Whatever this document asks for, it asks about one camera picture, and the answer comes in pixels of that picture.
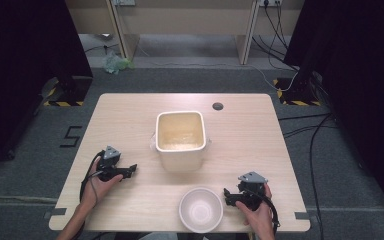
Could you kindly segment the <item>green plastic bag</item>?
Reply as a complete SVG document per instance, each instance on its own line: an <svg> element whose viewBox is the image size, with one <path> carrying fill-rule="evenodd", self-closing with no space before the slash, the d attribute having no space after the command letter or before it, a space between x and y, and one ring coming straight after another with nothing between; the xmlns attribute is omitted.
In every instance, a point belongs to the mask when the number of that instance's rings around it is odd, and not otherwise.
<svg viewBox="0 0 384 240"><path fill-rule="evenodd" d="M121 58L114 52L108 53L103 59L103 68L109 74L118 74L125 69L134 69L134 64L127 58Z"/></svg>

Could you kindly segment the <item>person's left hand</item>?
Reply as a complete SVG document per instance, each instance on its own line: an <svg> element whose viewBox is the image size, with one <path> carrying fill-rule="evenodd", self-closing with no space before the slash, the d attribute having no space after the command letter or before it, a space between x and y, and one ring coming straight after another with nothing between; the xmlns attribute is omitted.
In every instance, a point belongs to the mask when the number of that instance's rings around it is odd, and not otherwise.
<svg viewBox="0 0 384 240"><path fill-rule="evenodd" d="M101 181L98 178L96 171L99 160L99 157L94 160L90 171L86 175L86 181L80 201L80 204L93 206L93 208L107 195L111 188L123 178L122 175L117 175L107 182Z"/></svg>

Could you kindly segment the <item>person's right hand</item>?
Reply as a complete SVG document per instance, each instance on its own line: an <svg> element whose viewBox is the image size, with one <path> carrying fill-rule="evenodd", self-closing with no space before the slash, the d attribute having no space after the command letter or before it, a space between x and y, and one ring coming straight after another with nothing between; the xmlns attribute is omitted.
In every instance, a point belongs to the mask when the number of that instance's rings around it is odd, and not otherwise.
<svg viewBox="0 0 384 240"><path fill-rule="evenodd" d="M245 204L236 201L236 207L243 213L244 225L250 226L254 233L258 235L274 234L272 222L272 210L269 205L262 202L255 211L250 210Z"/></svg>

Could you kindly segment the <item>black curtain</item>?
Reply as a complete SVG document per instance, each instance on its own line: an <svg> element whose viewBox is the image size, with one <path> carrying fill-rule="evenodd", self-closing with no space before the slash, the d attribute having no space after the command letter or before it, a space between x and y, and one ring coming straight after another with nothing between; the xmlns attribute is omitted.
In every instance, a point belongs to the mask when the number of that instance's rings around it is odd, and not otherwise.
<svg viewBox="0 0 384 240"><path fill-rule="evenodd" d="M285 62L322 76L335 114L384 193L384 0L304 0Z"/></svg>
<svg viewBox="0 0 384 240"><path fill-rule="evenodd" d="M90 74L65 0L0 0L0 153L49 79Z"/></svg>

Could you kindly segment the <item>white square plastic container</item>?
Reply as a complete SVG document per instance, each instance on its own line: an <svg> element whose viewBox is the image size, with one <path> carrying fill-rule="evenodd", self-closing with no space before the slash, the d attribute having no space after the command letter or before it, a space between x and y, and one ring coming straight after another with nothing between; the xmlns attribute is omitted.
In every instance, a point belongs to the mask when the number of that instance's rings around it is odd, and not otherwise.
<svg viewBox="0 0 384 240"><path fill-rule="evenodd" d="M190 172L201 168L208 144L205 121L199 111L168 111L156 118L151 148L168 172Z"/></svg>

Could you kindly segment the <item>person's grey clothing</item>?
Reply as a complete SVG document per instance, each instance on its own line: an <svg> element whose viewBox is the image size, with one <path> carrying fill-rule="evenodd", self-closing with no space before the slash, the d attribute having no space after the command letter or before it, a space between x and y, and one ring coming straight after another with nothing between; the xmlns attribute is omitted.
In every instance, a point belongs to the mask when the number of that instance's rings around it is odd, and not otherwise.
<svg viewBox="0 0 384 240"><path fill-rule="evenodd" d="M209 240L209 238L198 233L152 232L140 236L138 240Z"/></svg>

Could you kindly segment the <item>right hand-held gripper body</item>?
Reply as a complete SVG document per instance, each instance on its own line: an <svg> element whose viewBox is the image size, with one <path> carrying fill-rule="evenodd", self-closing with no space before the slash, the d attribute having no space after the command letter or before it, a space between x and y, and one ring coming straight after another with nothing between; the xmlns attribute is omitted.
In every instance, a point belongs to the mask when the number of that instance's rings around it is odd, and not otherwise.
<svg viewBox="0 0 384 240"><path fill-rule="evenodd" d="M239 197L234 203L240 202L248 209L256 211L267 199L265 184L267 179L257 172L248 172L238 177Z"/></svg>

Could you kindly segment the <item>white round bowl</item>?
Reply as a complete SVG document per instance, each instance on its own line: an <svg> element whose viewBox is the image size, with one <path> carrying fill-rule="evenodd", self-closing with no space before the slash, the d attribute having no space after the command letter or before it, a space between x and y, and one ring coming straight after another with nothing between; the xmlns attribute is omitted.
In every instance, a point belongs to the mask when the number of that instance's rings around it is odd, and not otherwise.
<svg viewBox="0 0 384 240"><path fill-rule="evenodd" d="M178 213L183 225L194 233L215 230L224 215L219 196L203 187L191 189L182 196Z"/></svg>

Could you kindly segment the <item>black stand base striped tape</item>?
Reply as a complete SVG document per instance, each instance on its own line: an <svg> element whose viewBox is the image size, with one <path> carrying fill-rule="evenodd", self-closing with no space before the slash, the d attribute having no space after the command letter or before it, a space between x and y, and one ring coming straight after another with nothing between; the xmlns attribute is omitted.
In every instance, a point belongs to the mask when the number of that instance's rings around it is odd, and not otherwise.
<svg viewBox="0 0 384 240"><path fill-rule="evenodd" d="M296 83L293 78L273 80L277 96L283 105L320 106L316 94L308 83Z"/></svg>
<svg viewBox="0 0 384 240"><path fill-rule="evenodd" d="M44 106L76 107L82 106L91 86L92 78L76 77L70 88L56 81L44 98Z"/></svg>

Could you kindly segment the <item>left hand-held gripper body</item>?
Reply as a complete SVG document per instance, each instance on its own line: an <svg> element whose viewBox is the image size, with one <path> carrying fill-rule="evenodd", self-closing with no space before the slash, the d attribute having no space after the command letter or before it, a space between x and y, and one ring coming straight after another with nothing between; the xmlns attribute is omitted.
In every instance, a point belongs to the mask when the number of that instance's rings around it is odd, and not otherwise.
<svg viewBox="0 0 384 240"><path fill-rule="evenodd" d="M116 164L120 160L121 152L112 146L107 146L105 150L102 150L98 154L98 156L100 157L100 160L98 161L96 170L99 172L98 178L101 181L107 182L117 175L129 172L128 168L116 167Z"/></svg>

